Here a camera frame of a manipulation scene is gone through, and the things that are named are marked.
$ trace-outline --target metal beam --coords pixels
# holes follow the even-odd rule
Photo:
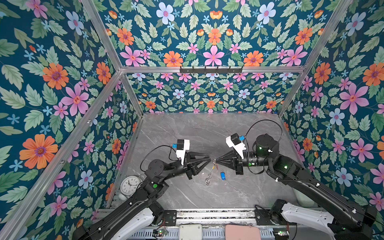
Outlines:
[[[291,90],[289,91],[287,97],[284,100],[283,106],[280,108],[278,114],[280,117],[283,116],[284,112],[288,108],[289,104],[293,100],[294,96],[296,95],[297,91],[299,90],[301,84],[303,83],[305,77],[307,77],[308,73],[310,72],[312,66],[315,64],[317,58],[319,57],[321,51],[327,44],[329,38],[331,37],[331,34],[336,29],[337,25],[339,24],[341,18],[347,11],[349,5],[353,0],[340,0],[339,3],[336,6],[335,11],[332,13],[331,17],[328,20],[327,25],[324,28],[323,33],[321,34],[318,42],[316,43],[315,47],[313,48],[311,54],[309,55],[307,61],[304,65],[304,72],[301,73],[295,83],[293,84]]]
[[[227,66],[204,66],[204,67],[128,67],[121,68],[123,73],[303,73],[302,66],[259,66],[259,67],[227,67]]]
[[[122,67],[120,58],[118,56],[118,53],[115,50],[115,47],[111,42],[111,39],[107,34],[107,31],[104,27],[104,23],[101,20],[99,12],[96,9],[95,3],[93,2],[93,0],[82,0],[81,2],[83,3],[83,6],[87,11],[89,18],[97,34],[99,35],[101,43],[103,44],[109,58],[111,59],[113,67],[115,68],[116,71],[119,71],[120,68]]]
[[[139,118],[138,121],[137,121],[137,126],[136,126],[136,130],[135,132],[133,133],[132,135],[132,138],[131,138],[131,145],[129,146],[129,148],[127,149],[127,152],[125,153],[125,156],[124,158],[122,159],[122,164],[121,164],[121,167],[119,169],[119,172],[117,173],[117,177],[115,179],[115,184],[113,185],[113,189],[111,190],[111,193],[109,194],[110,197],[107,201],[107,206],[106,208],[110,208],[111,204],[112,204],[112,201],[113,201],[113,198],[115,196],[115,193],[117,192],[117,190],[120,188],[120,184],[121,182],[126,178],[128,177],[128,165],[129,165],[129,161],[131,160],[131,157],[132,157],[132,154],[133,154],[133,149],[135,148],[135,145],[137,143],[137,138],[139,137],[139,132],[140,132],[140,129],[141,129],[141,125],[143,123],[143,118]]]
[[[25,226],[29,220],[29,217],[40,204],[41,200],[48,191],[48,188],[56,179],[65,162],[74,151],[77,143],[81,140],[84,133],[88,129],[90,121],[96,117],[97,113],[104,105],[106,99],[109,97],[110,92],[117,85],[120,77],[120,72],[115,73],[111,77],[110,81],[100,92],[99,96],[93,102],[91,107],[83,115],[80,122],[69,135],[59,151],[56,153],[55,157],[44,169],[43,173],[35,182],[31,190],[24,197],[24,200],[12,215],[12,218],[3,226],[0,231],[0,239],[15,240],[18,237],[19,232]]]
[[[121,77],[121,83],[123,84],[125,90],[127,91],[128,98],[131,100],[133,108],[135,109],[137,115],[141,118],[143,116],[143,110],[139,104],[139,100],[136,97],[136,94],[133,90],[132,85],[129,83],[129,79],[126,74],[123,74]]]

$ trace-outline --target orange flower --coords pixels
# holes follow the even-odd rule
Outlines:
[[[204,35],[204,30],[200,29],[199,31],[197,31],[197,35],[203,36]]]
[[[209,15],[211,16],[212,19],[220,19],[222,16],[223,16],[223,12],[222,11],[211,11],[209,13]]]
[[[149,109],[155,109],[155,108],[156,108],[156,104],[155,104],[154,102],[152,102],[152,101],[147,101],[147,102],[145,103],[145,106],[146,106],[147,108],[149,108]]]
[[[331,65],[329,63],[322,63],[317,67],[316,72],[314,74],[315,82],[317,84],[323,84],[329,78],[329,74],[331,74],[331,69],[329,68]]]
[[[209,101],[207,103],[207,107],[209,107],[210,109],[214,108],[215,107],[215,102],[214,101]]]
[[[76,227],[81,227],[83,225],[83,222],[84,222],[84,219],[80,219],[77,224],[76,224]]]
[[[208,41],[212,43],[212,45],[216,45],[220,42],[221,33],[217,28],[214,28],[211,30],[211,32],[208,34]]]
[[[48,86],[51,88],[56,88],[60,90],[62,87],[65,87],[67,82],[69,82],[69,78],[67,70],[63,70],[63,66],[60,64],[50,63],[49,68],[45,67],[43,69],[43,79],[48,82]]]
[[[112,152],[113,152],[114,154],[119,153],[119,151],[120,151],[120,147],[121,147],[121,141],[120,141],[120,139],[116,138],[116,139],[113,141],[113,144],[112,144]]]
[[[109,82],[111,73],[109,72],[109,67],[104,62],[97,64],[96,73],[99,75],[100,82],[103,82],[104,85]]]
[[[377,86],[380,84],[380,81],[384,81],[384,63],[372,64],[369,66],[369,69],[365,70],[365,77],[362,78],[363,82],[367,82],[367,86]]]
[[[321,17],[323,15],[323,10],[319,10],[317,11],[315,14],[314,14],[314,18],[318,19],[319,17]]]
[[[284,122],[284,126],[285,126],[285,129],[287,129],[287,131],[289,131],[288,123]]]
[[[135,132],[136,127],[137,127],[137,122],[135,122],[135,123],[133,124],[133,127],[132,127],[132,131],[133,131],[133,132]]]
[[[272,101],[267,102],[267,103],[265,104],[265,106],[266,106],[267,108],[274,108],[274,107],[276,107],[276,104],[277,104],[277,102],[272,100]]]
[[[36,48],[35,48],[34,46],[29,45],[29,49],[30,49],[32,52],[37,53]]]
[[[116,12],[114,12],[114,11],[109,11],[108,13],[109,13],[109,15],[110,15],[113,19],[118,18],[118,14],[117,14]]]
[[[111,194],[112,189],[113,189],[113,183],[111,183],[107,189],[107,195],[105,195],[105,201],[108,201],[109,195]]]
[[[44,134],[36,134],[35,140],[28,138],[23,147],[27,148],[20,151],[20,160],[27,160],[24,163],[29,169],[32,169],[37,164],[37,169],[42,169],[47,166],[47,162],[51,162],[57,152],[57,144],[53,144],[55,140],[48,136],[45,139]]]
[[[118,35],[119,41],[124,43],[127,46],[133,45],[133,42],[135,41],[131,31],[127,31],[126,28],[118,29],[117,35]]]
[[[303,147],[305,149],[305,151],[311,151],[312,150],[312,146],[313,146],[313,143],[312,143],[312,140],[311,139],[304,139],[303,141]]]
[[[310,40],[310,37],[312,37],[312,28],[304,28],[302,31],[300,31],[295,40],[297,45],[303,45],[304,43],[308,42]]]
[[[381,156],[382,159],[384,159],[384,136],[381,136],[381,140],[383,142],[377,143],[377,149],[382,150],[381,152],[379,152],[379,155]]]
[[[232,36],[233,35],[233,30],[228,28],[227,31],[225,32],[225,34],[227,36]]]
[[[167,67],[181,67],[181,63],[183,59],[180,57],[179,53],[175,53],[174,51],[169,51],[164,55],[164,63],[167,64]]]
[[[260,66],[260,63],[264,61],[262,58],[264,55],[259,53],[259,51],[254,51],[253,53],[248,53],[247,57],[244,59],[244,66],[246,67],[255,67]]]

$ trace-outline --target cable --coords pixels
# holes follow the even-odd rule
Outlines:
[[[262,122],[262,121],[270,121],[270,122],[274,122],[277,126],[280,127],[280,130],[281,130],[281,136],[280,136],[279,140],[277,141],[277,142],[280,142],[281,138],[283,137],[283,128],[280,126],[280,124],[278,124],[277,122],[275,122],[275,121],[273,121],[273,120],[270,120],[270,119],[262,119],[262,120],[259,120],[259,121],[255,122],[255,123],[248,129],[248,131],[247,131],[247,133],[245,134],[244,137],[245,137],[245,138],[247,137],[248,132],[251,130],[251,128],[252,128],[255,124],[257,124],[258,122]]]
[[[170,147],[170,148],[175,152],[175,154],[176,154],[176,151],[175,151],[171,146],[168,146],[168,145],[160,145],[160,146],[158,146],[158,147],[155,147],[155,148],[154,148],[153,150],[151,150],[151,151],[150,151],[150,152],[143,158],[143,160],[141,161],[141,163],[140,163],[140,170],[141,170],[141,171],[144,172],[144,170],[141,168],[141,166],[142,166],[144,160],[148,157],[149,154],[151,154],[153,151],[155,151],[155,150],[158,149],[159,147]]]

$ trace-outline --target clock face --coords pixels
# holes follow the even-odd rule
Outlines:
[[[124,181],[121,183],[120,191],[124,195],[131,196],[137,189],[137,186],[140,184],[141,179],[139,179],[136,176],[130,176],[124,179]]]

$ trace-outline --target marble surface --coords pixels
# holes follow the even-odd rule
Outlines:
[[[255,121],[264,118],[281,123],[276,114],[145,115],[126,175],[143,175],[139,165],[144,156],[159,145],[176,143],[177,139],[189,139],[190,151],[208,153],[211,159],[220,157],[230,150],[225,143],[227,136],[234,133],[244,135]],[[249,132],[249,144],[253,144],[258,135],[265,133],[276,140],[281,134],[280,128],[274,123],[263,121]],[[169,151],[166,147],[156,149],[144,161],[143,169],[147,169],[153,159],[170,162]],[[280,153],[297,160],[296,150],[286,131],[280,141]],[[171,153],[171,159],[175,159],[174,153]],[[292,188],[275,182],[266,173],[253,175],[247,168],[244,168],[244,175],[236,175],[235,171],[219,165],[218,171],[212,171],[212,179],[207,186],[205,178],[212,166],[210,163],[192,180],[188,180],[186,176],[167,180],[170,187],[159,199],[159,203],[164,208],[232,208],[254,207],[254,204],[271,207],[276,199],[297,204]],[[224,181],[220,177],[221,170],[224,170],[227,178]],[[261,167],[252,168],[253,172],[260,170]]]

